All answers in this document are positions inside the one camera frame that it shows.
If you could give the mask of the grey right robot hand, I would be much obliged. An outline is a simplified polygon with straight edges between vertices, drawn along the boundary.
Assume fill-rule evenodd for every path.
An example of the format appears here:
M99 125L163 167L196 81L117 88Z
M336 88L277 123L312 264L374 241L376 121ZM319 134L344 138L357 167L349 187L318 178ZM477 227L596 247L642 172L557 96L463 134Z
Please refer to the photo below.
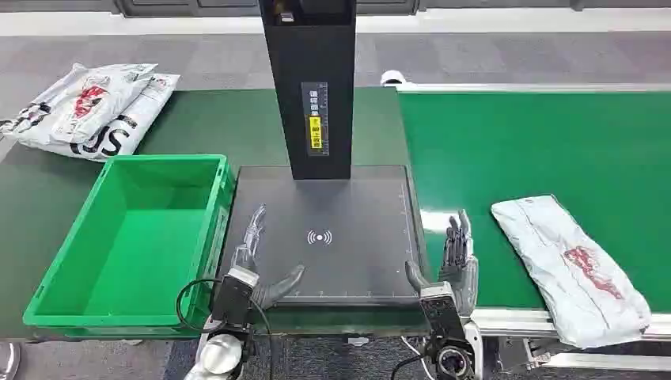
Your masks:
M417 294L423 288L447 282L459 316L470 318L478 296L479 261L474 254L471 223L466 210L459 210L457 216L451 216L445 228L442 261L436 281L427 280L413 260L407 260L404 267L407 280Z

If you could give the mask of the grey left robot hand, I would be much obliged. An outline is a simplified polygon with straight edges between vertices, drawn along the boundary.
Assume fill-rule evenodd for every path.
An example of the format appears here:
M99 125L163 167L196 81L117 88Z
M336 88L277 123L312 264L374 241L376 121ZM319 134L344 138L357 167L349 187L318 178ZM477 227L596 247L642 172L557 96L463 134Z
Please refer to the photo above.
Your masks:
M258 275L256 258L258 257L257 250L260 246L260 238L264 229L266 209L266 204L262 203L252 214L245 228L242 243L235 248L232 255L232 267L242 267ZM281 280L275 283L255 285L251 300L260 306L262 310L271 308L298 286L305 274L305 270L305 265L298 264Z

